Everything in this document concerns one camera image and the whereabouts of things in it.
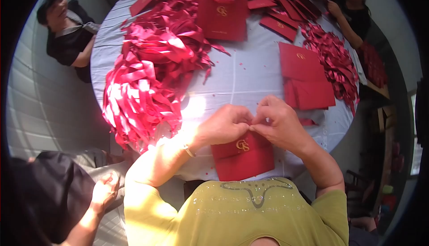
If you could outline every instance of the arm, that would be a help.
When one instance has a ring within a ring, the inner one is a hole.
[[[344,178],[333,157],[304,130],[295,111],[283,100],[273,95],[262,99],[250,130],[303,160],[317,186],[316,198],[331,190],[344,191]]]
[[[94,186],[91,204],[78,224],[70,231],[61,246],[91,246],[105,209],[118,195],[118,175],[103,176]]]
[[[340,7],[335,2],[328,0],[328,11],[337,18],[341,31],[350,43],[351,47],[354,49],[359,48],[363,44],[363,40],[355,33],[355,31],[353,31],[353,29],[351,29],[351,26],[341,12]]]
[[[75,67],[85,67],[89,64],[91,58],[92,47],[94,46],[95,35],[92,36],[91,40],[88,42],[86,47],[82,52],[79,52],[78,57],[72,63],[72,66]]]
[[[186,144],[192,154],[203,146],[229,143],[249,130],[253,119],[243,106],[225,105],[195,130],[179,133],[164,145],[151,148],[128,170],[126,177],[142,184],[158,187],[164,184],[190,158],[183,149]]]

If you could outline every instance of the table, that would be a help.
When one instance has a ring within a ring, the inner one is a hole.
[[[129,7],[136,1],[119,0],[104,19],[95,39],[91,55],[91,78],[100,107],[103,105],[105,76],[114,67],[115,59],[121,53],[124,40],[121,24],[131,17]],[[224,104],[244,105],[255,114],[257,104],[264,96],[274,94],[284,99],[278,42],[290,42],[260,26],[260,18],[260,15],[251,15],[247,19],[248,41],[220,42],[231,56],[215,49],[209,53],[216,66],[212,68],[212,75],[205,85],[202,84],[204,71],[194,75],[182,102],[182,128],[201,123]],[[339,28],[330,23],[325,15],[319,18],[318,23],[326,32],[334,32],[342,39]],[[302,46],[303,41],[304,37],[298,31],[293,44]],[[363,73],[357,54],[347,41],[345,48],[351,52],[359,73]],[[343,101],[336,100],[335,103],[336,106],[329,107],[328,110],[297,112],[299,117],[310,118],[319,124],[305,129],[327,152],[340,142],[353,120],[350,108]],[[259,180],[271,176],[294,179],[304,171],[305,166],[300,158],[275,148],[275,169],[250,179]],[[210,147],[198,151],[196,157],[185,163],[176,175],[186,181],[218,180]]]

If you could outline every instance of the hand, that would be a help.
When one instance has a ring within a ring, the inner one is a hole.
[[[207,145],[232,142],[249,130],[248,122],[252,119],[246,107],[226,104],[199,125],[197,138]]]
[[[116,199],[119,188],[119,177],[116,172],[103,176],[95,183],[92,191],[91,207],[97,213],[104,213],[107,207]]]
[[[309,143],[314,143],[313,138],[299,122],[295,111],[274,95],[268,95],[260,101],[250,130],[256,131],[274,145],[295,155]]]
[[[337,3],[328,0],[328,11],[335,17],[338,18],[340,16],[343,15],[343,13],[341,12],[340,7],[338,6]]]

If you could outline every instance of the pile of red ribbon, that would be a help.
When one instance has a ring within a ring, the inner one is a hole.
[[[161,2],[123,29],[122,54],[106,75],[103,104],[103,117],[123,148],[131,143],[145,152],[162,122],[174,135],[193,71],[206,69],[207,79],[211,47],[227,53],[204,38],[195,24],[197,8],[196,0]]]
[[[326,33],[320,25],[311,23],[303,25],[301,32],[305,37],[304,46],[319,55],[326,78],[332,83],[335,97],[350,106],[354,116],[355,100],[356,103],[359,102],[356,86],[358,76],[350,53],[344,48],[344,41],[340,41],[332,32]]]

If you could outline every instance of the black shirt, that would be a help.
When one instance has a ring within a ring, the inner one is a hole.
[[[11,168],[40,229],[62,243],[88,209],[94,181],[62,152],[42,152],[31,163],[12,158]]]
[[[68,9],[76,13],[82,19],[84,24],[94,22],[94,19],[88,16],[77,0],[70,0],[68,3]],[[73,33],[56,38],[55,33],[51,32],[49,29],[46,53],[55,58],[60,64],[71,66],[79,53],[85,49],[86,45],[88,45],[92,36],[92,33],[80,28]],[[76,67],[75,69],[78,77],[82,81],[90,82],[89,65],[87,67]]]
[[[350,24],[351,29],[353,29],[353,31],[358,36],[360,36],[362,40],[365,40],[368,30],[371,27],[371,17],[368,13],[368,9],[364,8],[362,10],[349,10],[346,6],[346,0],[330,1],[334,1],[338,4],[344,14],[344,17]]]

